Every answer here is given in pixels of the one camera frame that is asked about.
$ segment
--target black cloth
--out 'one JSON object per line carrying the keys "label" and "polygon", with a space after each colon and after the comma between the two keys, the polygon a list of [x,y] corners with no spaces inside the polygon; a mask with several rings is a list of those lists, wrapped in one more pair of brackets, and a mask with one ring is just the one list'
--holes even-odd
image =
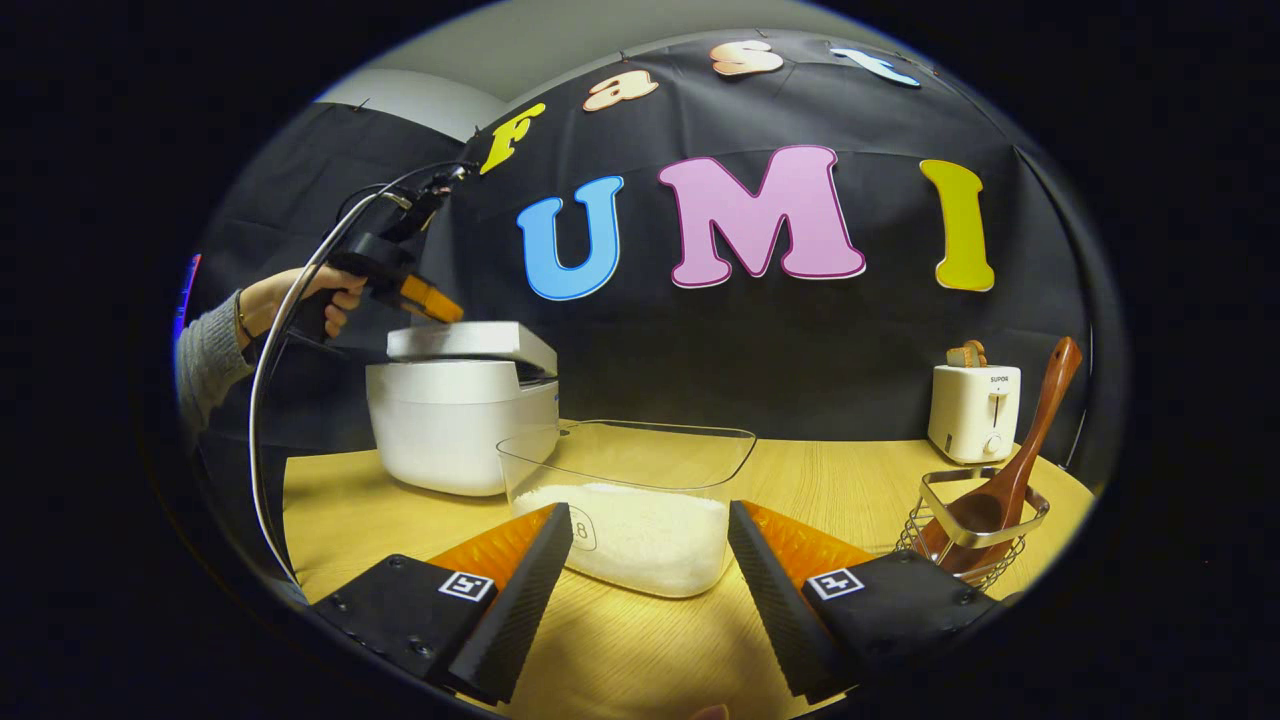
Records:
{"label": "black cloth", "polygon": [[[1091,313],[1110,310],[1091,307],[1087,295],[1091,283],[1107,278],[1082,266],[1078,246],[1096,241],[1061,220],[1057,201],[1070,199],[1047,192],[1024,160],[1024,151],[1038,154],[1034,143],[928,69],[859,44],[771,32],[765,42],[786,60],[781,69],[717,74],[709,50],[739,40],[760,38],[726,33],[591,70],[513,109],[467,143],[466,159],[483,163],[498,124],[538,102],[547,106],[512,143],[513,156],[456,188],[442,213],[449,232],[430,234],[454,255],[467,318],[520,320],[559,352],[564,416],[817,441],[925,437],[932,368],[970,338],[984,343],[991,363],[1021,368],[1015,437],[1021,441],[1050,354],[1060,337],[1071,336],[1085,363],[1042,451],[1066,464],[1087,401],[1098,392],[1089,377]],[[888,59],[922,87],[887,82],[829,53],[841,46]],[[659,87],[584,111],[593,86],[630,70],[646,70]],[[718,237],[717,255],[733,268],[728,281],[675,286],[680,222],[659,170],[709,156],[754,193],[771,155],[791,145],[837,154],[835,184],[865,272],[835,281],[787,275],[783,224],[762,277],[750,277]],[[989,292],[947,290],[934,279],[945,236],[937,191],[919,170],[923,159],[960,164],[982,179],[987,260],[996,272]],[[593,295],[545,300],[526,278],[516,217],[559,197],[557,247],[561,264],[572,268],[590,246],[573,193],[604,176],[625,182],[616,196],[617,269]],[[1100,484],[1107,465],[1082,480]]]}
{"label": "black cloth", "polygon": [[[356,190],[452,160],[461,149],[457,140],[396,115],[329,102],[307,106],[244,168],[211,218],[198,247],[188,316],[215,307],[238,287],[306,264]],[[422,238],[408,249],[421,256]],[[385,360],[387,333],[407,327],[408,319],[403,310],[365,299],[329,341],[347,360],[289,343],[262,407],[270,421],[260,428],[261,442],[320,452],[372,448],[364,366]],[[210,416],[211,430],[247,437],[250,387],[232,388]]]}

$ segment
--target bracelet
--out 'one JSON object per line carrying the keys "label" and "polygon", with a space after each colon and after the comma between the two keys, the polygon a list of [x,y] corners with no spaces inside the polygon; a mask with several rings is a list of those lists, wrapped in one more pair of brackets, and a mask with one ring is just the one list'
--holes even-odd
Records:
{"label": "bracelet", "polygon": [[250,342],[253,342],[253,336],[248,332],[248,328],[244,327],[244,313],[239,309],[239,296],[242,292],[244,291],[236,291],[236,323],[239,325],[239,329],[244,332],[244,337],[247,337]]}

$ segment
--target toaster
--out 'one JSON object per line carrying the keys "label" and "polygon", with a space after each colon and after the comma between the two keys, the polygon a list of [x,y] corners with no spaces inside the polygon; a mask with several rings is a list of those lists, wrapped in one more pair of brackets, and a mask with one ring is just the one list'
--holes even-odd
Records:
{"label": "toaster", "polygon": [[933,368],[929,441],[960,464],[997,462],[1014,451],[1021,370],[1009,365]]}

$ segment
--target ceiling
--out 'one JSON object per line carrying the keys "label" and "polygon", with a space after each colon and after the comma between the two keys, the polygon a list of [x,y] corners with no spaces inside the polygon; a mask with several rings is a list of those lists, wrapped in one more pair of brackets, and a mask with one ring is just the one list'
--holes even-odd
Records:
{"label": "ceiling", "polygon": [[430,29],[365,67],[428,73],[509,102],[618,50],[754,27],[868,42],[923,60],[901,42],[795,0],[506,0]]}

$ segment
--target metal wire basket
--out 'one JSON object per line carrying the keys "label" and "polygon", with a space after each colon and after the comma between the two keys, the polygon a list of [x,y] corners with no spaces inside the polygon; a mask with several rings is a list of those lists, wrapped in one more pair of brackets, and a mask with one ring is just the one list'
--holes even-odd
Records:
{"label": "metal wire basket", "polygon": [[[947,505],[942,502],[933,488],[929,486],[936,483],[948,483],[957,480],[973,480],[977,478],[989,479],[996,477],[998,468],[966,468],[963,470],[945,470],[941,473],[929,473],[920,479],[920,498],[915,502],[915,509],[906,519],[906,524],[902,527],[902,534],[897,538],[897,546],[895,550],[914,550],[924,557],[928,557],[936,564],[942,564],[942,559],[946,557],[947,552],[956,544],[968,548],[982,548],[991,547],[993,544],[1000,544],[1005,541],[1014,541],[1009,546],[1009,551],[1005,552],[1000,560],[983,565],[982,568],[974,568],[965,573],[956,573],[955,577],[961,580],[974,585],[975,588],[984,591],[1004,574],[1005,570],[1012,565],[1014,560],[1023,552],[1027,546],[1027,533],[1034,530],[1039,527],[1044,516],[1048,515],[1048,501],[1044,500],[1036,489],[1027,486],[1027,502],[1036,510],[1036,516],[1020,525],[1014,525],[1012,528],[1006,528],[1004,530],[993,533],[980,533],[966,528],[960,524],[959,520],[947,509]],[[940,553],[931,553],[928,547],[925,547],[924,541],[920,539],[920,533],[924,530],[925,525],[932,520],[937,520],[942,529],[947,533],[947,544],[942,548]]]}

